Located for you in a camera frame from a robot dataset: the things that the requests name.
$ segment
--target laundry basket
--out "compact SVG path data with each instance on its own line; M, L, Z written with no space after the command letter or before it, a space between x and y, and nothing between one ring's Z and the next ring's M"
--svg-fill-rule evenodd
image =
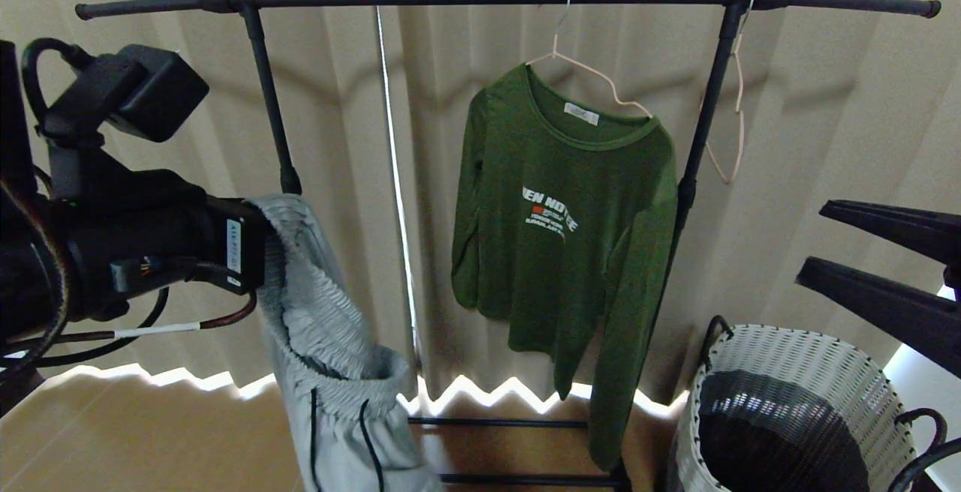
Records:
M713 332L718 325L724 333ZM817 332L711 321L665 479L670 492L885 492L915 457L878 365Z

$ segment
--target black drawstring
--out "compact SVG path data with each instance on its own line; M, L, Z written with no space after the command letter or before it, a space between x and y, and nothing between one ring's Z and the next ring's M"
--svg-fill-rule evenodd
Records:
M370 400L364 400L360 404L360 431L363 433L363 440L367 442L367 450L370 451L370 457L374 459L374 471L377 472L377 485L380 492L384 492L384 468L381 468L381 461L377 458L377 452L374 452L374 444L370 441L370 434L367 433L367 424L364 424L363 413L367 410L367 403Z

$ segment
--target curtain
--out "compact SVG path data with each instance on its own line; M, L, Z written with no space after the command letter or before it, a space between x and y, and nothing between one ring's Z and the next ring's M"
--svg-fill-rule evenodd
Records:
M831 198L961 211L958 0L934 20L811 10L756 12L745 26L747 140L731 186L704 156L699 192L670 275L640 388L668 403L686 386L708 318L823 331L885 362L898 344L793 284L807 255L917 287L939 266L820 218ZM436 397L459 375L484 390L517 376L553 392L550 359L508 351L508 326L464 310L450 290L450 242L463 127L476 92L550 50L562 6L385 9L395 133L408 204L422 373ZM607 72L621 98L659 116L683 170L723 10L573 6L559 50ZM621 114L604 81L570 65L535 70L572 98ZM734 64L710 137L730 173L737 150ZM593 358L581 363L591 382Z
M277 156L243 20L198 11L82 22L73 13L78 2L109 1L0 0L0 36L15 41L18 50L43 36L81 44L94 54L115 53L126 44L178 50L209 82L206 100L162 145L103 126L107 151L131 169L177 171L219 197L277 193ZM350 294L367 314L378 341L412 360L374 10L264 10L262 17L303 194L315 208ZM41 61L41 71L41 84L51 99L71 77L65 65L50 56ZM35 161L47 167L41 141L34 140L33 147ZM243 301L205 284L177 284L158 323L224 315ZM152 304L151 296L138 298L130 313L111 325L134 327ZM69 325L69 331L92 328L103 325ZM68 345L55 352L83 348ZM256 318L201 334L145 337L90 364L107 368L129 362L151 373L186 367L200 378L227 370L238 385L271 372Z

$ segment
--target clothes rack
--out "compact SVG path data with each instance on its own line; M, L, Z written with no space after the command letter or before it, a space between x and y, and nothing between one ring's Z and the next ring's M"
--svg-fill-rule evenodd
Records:
M684 174L677 184L677 217L668 273L676 253L687 215L694 203L697 188L697 169L703 157L704 145L710 130L714 109L717 108L721 84L728 68L728 57L737 34L741 16L748 10L751 0L570 0L571 4L700 4L724 6L724 16L718 33L718 44L714 53L703 105L694 127L694 138L688 154ZM125 0L99 4L77 4L76 13L80 19L111 17L144 13L203 10L212 13L237 13L244 19L247 33L254 50L261 89L267 103L267 115L271 132L277 147L281 165L282 191L301 193L300 178L291 161L291 151L286 140L281 108L277 99L274 78L264 40L264 26L261 24L260 9L281 7L326 7L326 6L437 6L437 5L521 5L521 4L564 4L567 0ZM765 11L789 6L809 8L833 8L843 10L875 11L919 17L934 17L941 10L937 0L754 0L751 11ZM483 427L576 427L587 428L585 421L530 421L497 419L445 419L412 417L411 423L426 426L483 426ZM469 484L539 484L577 487L607 487L617 492L631 491L631 479L621 462L609 475L442 475L443 482Z

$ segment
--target white wicker basket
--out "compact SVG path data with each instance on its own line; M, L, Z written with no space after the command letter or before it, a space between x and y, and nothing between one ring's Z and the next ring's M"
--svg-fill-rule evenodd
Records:
M717 398L716 393L704 390L707 379L727 382L734 376L738 378L735 383L725 383L727 399L703 399L706 395ZM707 383L708 391L716 391ZM791 400L796 393L807 398ZM728 490L711 475L701 454L700 420L711 412L727 411L732 403L741 404L742 412L750 409L761 416L764 423L758 426L772 428L779 436L803 438L808 451L812 446L840 448L841 441L835 436L845 436L855 457L859 455L859 462L863 461L859 475L866 470L861 490L883 492L915 455L909 423L899 419L903 406L898 395L879 366L860 349L816 332L739 324L712 345L706 340L703 363L677 428L667 485L670 491ZM835 424L833 435L812 429L817 428L818 419L824 423L826 412ZM844 433L837 434L838 427ZM814 459L830 463L825 450L814 451Z

